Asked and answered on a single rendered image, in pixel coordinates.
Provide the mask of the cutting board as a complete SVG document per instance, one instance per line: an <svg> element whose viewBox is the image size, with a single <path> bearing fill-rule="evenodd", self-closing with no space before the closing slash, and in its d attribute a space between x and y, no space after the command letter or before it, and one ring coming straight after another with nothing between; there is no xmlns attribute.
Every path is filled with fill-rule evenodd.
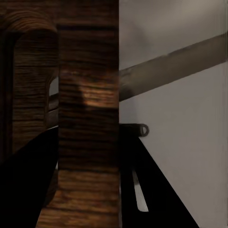
<svg viewBox="0 0 228 228"><path fill-rule="evenodd" d="M0 0L0 165L12 156L20 37L58 41L58 187L35 228L119 228L119 0Z"/></svg>

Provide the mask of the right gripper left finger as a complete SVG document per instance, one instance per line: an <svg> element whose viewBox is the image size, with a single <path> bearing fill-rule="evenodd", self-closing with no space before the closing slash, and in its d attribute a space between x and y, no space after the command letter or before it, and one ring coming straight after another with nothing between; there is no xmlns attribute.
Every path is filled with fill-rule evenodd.
<svg viewBox="0 0 228 228"><path fill-rule="evenodd" d="M0 228L35 228L58 162L58 127L0 165Z"/></svg>

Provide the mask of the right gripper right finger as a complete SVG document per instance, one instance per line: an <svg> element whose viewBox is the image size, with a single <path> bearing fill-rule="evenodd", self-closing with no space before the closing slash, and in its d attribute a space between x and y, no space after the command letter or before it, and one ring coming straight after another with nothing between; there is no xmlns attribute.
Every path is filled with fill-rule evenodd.
<svg viewBox="0 0 228 228"><path fill-rule="evenodd" d="M119 130L123 228L199 228L138 135ZM138 209L130 159L149 212Z"/></svg>

